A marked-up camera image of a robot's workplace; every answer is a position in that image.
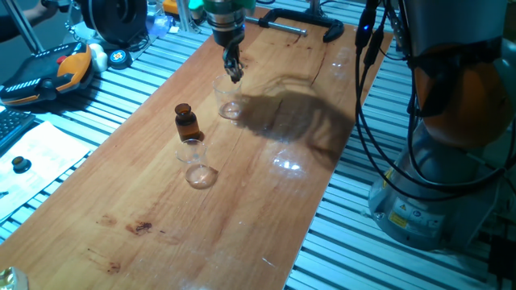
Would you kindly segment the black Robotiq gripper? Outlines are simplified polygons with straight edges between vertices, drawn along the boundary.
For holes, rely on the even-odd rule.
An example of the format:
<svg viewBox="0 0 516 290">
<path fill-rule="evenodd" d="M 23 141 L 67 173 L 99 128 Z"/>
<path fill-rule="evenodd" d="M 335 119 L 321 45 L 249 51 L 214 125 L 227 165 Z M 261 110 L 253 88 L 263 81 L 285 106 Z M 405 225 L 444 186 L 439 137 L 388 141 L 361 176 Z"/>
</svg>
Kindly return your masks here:
<svg viewBox="0 0 516 290">
<path fill-rule="evenodd" d="M 224 68 L 234 83 L 243 77 L 243 65 L 240 62 L 239 46 L 245 37 L 245 25 L 238 26 L 212 26 L 214 41 L 224 48 Z"/>
</svg>

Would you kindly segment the person's hand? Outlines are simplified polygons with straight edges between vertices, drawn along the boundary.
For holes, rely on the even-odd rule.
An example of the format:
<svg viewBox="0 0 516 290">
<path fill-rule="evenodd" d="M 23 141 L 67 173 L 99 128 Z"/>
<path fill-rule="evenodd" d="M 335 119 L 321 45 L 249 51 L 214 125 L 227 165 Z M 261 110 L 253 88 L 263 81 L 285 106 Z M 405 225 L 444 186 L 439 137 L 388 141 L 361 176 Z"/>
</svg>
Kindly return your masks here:
<svg viewBox="0 0 516 290">
<path fill-rule="evenodd" d="M 59 10 L 58 5 L 53 1 L 40 0 L 36 5 L 35 9 L 42 18 L 51 18 Z"/>
</svg>

